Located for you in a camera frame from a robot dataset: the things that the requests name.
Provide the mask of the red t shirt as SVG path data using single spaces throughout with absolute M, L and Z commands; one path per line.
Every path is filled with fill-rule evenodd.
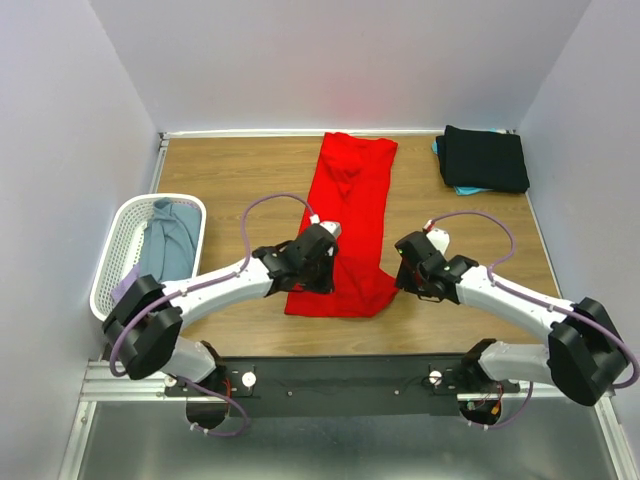
M 326 295 L 291 293 L 285 314 L 369 318 L 394 299 L 395 279 L 380 262 L 397 148 L 388 139 L 324 135 L 308 203 L 322 220 L 337 221 L 342 227 L 334 262 L 335 289 Z

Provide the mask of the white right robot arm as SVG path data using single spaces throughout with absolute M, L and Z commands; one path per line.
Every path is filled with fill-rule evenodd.
M 421 299 L 473 307 L 514 324 L 534 344 L 478 342 L 444 381 L 480 392 L 494 382 L 526 381 L 556 387 L 570 400 L 593 406 L 614 389 L 630 361 L 606 309 L 585 298 L 575 303 L 506 280 L 462 255 L 445 256 L 447 232 L 414 231 L 395 244 L 401 263 L 397 288 Z

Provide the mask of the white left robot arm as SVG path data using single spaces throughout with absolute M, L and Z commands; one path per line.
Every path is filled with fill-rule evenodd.
M 208 315 L 241 302 L 281 292 L 329 294 L 341 226 L 313 223 L 294 240 L 260 247 L 225 268 L 184 280 L 136 279 L 103 324 L 114 376 L 141 380 L 157 372 L 184 377 L 201 395 L 222 380 L 219 361 L 205 342 L 182 331 Z

